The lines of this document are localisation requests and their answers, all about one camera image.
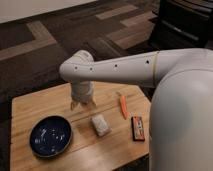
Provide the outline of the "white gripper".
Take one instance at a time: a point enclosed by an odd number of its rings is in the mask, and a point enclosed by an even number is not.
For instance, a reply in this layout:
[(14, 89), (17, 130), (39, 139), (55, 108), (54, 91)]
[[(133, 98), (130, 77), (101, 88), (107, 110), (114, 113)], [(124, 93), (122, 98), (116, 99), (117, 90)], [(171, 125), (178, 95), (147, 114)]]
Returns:
[[(71, 102), (70, 109), (74, 110), (79, 103), (89, 103), (93, 99), (93, 83), (91, 81), (76, 82), (71, 84), (71, 97), (75, 102)], [(96, 107), (96, 103), (91, 101), (90, 107)]]

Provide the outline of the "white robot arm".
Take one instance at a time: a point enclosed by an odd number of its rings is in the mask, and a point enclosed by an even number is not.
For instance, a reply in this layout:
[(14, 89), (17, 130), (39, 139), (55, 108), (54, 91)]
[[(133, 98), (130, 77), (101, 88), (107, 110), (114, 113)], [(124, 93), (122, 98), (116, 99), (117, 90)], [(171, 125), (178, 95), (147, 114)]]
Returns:
[(150, 171), (213, 171), (213, 50), (160, 50), (96, 62), (79, 50), (60, 65), (83, 81), (155, 89), (149, 120)]

